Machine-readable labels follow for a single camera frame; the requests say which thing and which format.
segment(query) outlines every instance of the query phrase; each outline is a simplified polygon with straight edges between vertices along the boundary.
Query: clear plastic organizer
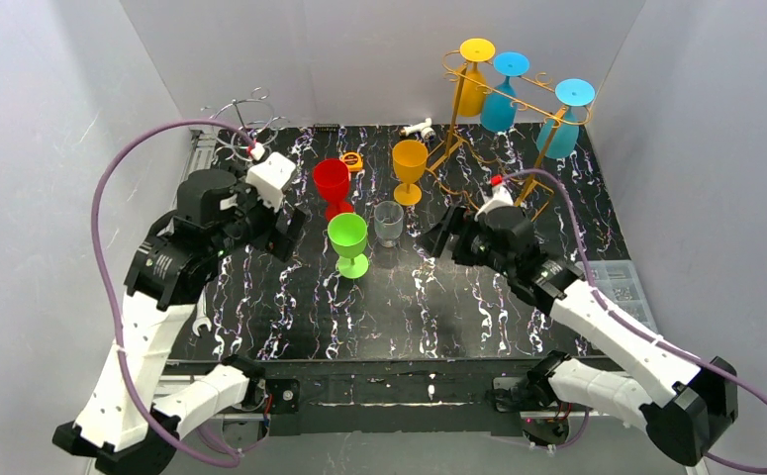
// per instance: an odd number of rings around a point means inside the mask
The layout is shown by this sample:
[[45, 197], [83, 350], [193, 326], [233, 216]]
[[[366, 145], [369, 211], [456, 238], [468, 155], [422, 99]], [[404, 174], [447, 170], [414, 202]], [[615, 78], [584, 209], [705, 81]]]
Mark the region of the clear plastic organizer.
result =
[[629, 315], [657, 333], [657, 324], [639, 284], [639, 276], [629, 260], [591, 260], [590, 267], [596, 286]]

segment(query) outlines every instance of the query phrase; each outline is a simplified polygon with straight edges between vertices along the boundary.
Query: red goblet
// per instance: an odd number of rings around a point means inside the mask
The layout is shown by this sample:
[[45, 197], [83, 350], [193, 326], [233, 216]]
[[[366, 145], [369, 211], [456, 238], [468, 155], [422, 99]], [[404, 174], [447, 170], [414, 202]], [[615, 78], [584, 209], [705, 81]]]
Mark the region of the red goblet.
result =
[[354, 207], [344, 200], [350, 188], [348, 165], [337, 158], [327, 158], [313, 168], [313, 182], [322, 198], [328, 202], [325, 219], [330, 221], [340, 213], [351, 213]]

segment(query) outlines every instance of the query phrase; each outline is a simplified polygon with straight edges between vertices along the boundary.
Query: tape measure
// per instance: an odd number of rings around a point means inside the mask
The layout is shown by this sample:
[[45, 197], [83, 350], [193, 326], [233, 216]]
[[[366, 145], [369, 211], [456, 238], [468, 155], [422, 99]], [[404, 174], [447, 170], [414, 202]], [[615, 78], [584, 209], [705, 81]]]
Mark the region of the tape measure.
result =
[[359, 171], [362, 169], [362, 156], [355, 151], [344, 153], [339, 159], [342, 163], [348, 165], [348, 171]]

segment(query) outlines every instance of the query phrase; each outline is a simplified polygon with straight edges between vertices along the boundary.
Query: black marble tabletop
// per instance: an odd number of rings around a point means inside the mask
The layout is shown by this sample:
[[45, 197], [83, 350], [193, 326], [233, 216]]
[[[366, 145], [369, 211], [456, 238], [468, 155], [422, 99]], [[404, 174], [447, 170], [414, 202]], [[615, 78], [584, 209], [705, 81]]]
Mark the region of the black marble tabletop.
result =
[[[539, 124], [520, 124], [507, 134], [479, 126], [460, 126], [480, 163], [461, 147], [439, 170], [451, 190], [479, 198], [480, 185], [497, 174], [531, 167]], [[459, 197], [438, 187], [428, 173], [419, 184], [421, 202], [406, 209], [406, 226], [395, 248], [375, 243], [374, 205], [392, 199], [399, 183], [391, 149], [399, 140], [395, 127], [349, 127], [337, 133], [311, 129], [281, 131], [271, 145], [296, 161], [301, 173], [287, 193], [289, 204], [312, 214], [292, 259], [282, 263], [249, 249], [231, 254], [207, 292], [207, 312], [215, 327], [197, 337], [183, 327], [170, 355], [180, 360], [217, 360], [232, 353], [256, 359], [424, 359], [526, 358], [551, 349], [570, 354], [601, 354], [572, 330], [554, 323], [517, 300], [503, 277], [485, 268], [457, 266], [445, 254], [428, 258], [415, 237], [435, 223]], [[443, 138], [441, 130], [436, 130]], [[366, 255], [371, 266], [357, 280], [339, 277], [336, 253], [325, 232], [326, 203], [313, 183], [320, 160], [358, 151], [362, 171], [352, 174], [348, 200], [369, 224]], [[548, 160], [544, 168], [567, 187], [590, 259], [628, 258], [613, 206], [582, 130], [575, 152]], [[512, 189], [514, 196], [521, 187]], [[545, 200], [535, 192], [529, 210]], [[543, 245], [572, 260], [578, 249], [566, 205], [560, 196], [535, 221]]]

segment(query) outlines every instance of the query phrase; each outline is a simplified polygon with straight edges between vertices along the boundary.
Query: clear glass cup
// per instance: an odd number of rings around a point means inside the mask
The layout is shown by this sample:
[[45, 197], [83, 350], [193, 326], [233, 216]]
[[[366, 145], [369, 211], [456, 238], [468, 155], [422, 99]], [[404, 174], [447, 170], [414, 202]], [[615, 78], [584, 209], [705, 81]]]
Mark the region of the clear glass cup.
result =
[[384, 247], [394, 247], [404, 231], [404, 209], [394, 201], [374, 207], [374, 232]]

